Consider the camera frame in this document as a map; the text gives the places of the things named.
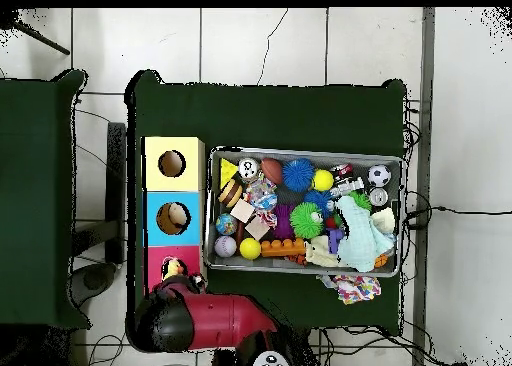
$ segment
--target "soccer ball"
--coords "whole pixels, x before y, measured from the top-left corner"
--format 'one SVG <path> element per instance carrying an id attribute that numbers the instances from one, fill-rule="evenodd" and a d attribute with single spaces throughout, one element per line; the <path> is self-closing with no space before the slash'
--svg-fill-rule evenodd
<path id="1" fill-rule="evenodd" d="M 372 166 L 368 171 L 368 182 L 372 187 L 383 187 L 391 180 L 391 172 L 384 165 Z"/>

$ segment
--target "colorful fabric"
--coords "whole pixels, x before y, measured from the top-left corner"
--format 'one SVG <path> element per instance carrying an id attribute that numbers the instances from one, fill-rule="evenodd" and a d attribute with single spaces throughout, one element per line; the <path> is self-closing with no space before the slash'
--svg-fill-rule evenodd
<path id="1" fill-rule="evenodd" d="M 338 299 L 344 304 L 353 304 L 360 301 L 373 300 L 380 296 L 380 283 L 377 278 L 367 276 L 337 275 L 332 278 L 338 291 Z"/>

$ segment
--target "light blue plush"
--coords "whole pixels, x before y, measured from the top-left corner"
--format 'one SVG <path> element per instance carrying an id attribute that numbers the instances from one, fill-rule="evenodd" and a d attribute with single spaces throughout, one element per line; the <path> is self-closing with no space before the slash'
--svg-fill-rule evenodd
<path id="1" fill-rule="evenodd" d="M 375 259 L 393 247 L 393 242 L 373 224 L 370 211 L 359 207 L 350 196 L 342 196 L 336 207 L 349 229 L 348 238 L 340 241 L 338 259 L 358 272 L 370 272 Z"/>

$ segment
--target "yellow triangle block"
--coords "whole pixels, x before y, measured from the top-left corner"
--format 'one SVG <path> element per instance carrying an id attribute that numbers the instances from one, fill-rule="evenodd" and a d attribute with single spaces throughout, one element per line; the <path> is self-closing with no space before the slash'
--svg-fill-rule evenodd
<path id="1" fill-rule="evenodd" d="M 220 161 L 220 187 L 226 185 L 229 180 L 238 172 L 238 167 L 226 159 Z"/>

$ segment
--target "blue wooden block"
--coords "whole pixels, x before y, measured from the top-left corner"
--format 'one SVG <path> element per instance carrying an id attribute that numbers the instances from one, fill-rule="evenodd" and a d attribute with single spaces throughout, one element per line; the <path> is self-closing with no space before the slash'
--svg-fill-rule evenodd
<path id="1" fill-rule="evenodd" d="M 148 192 L 147 222 L 148 246 L 191 246 L 201 240 L 201 216 L 199 192 Z M 180 203 L 190 214 L 190 223 L 185 231 L 168 235 L 157 224 L 157 214 L 164 204 Z"/>

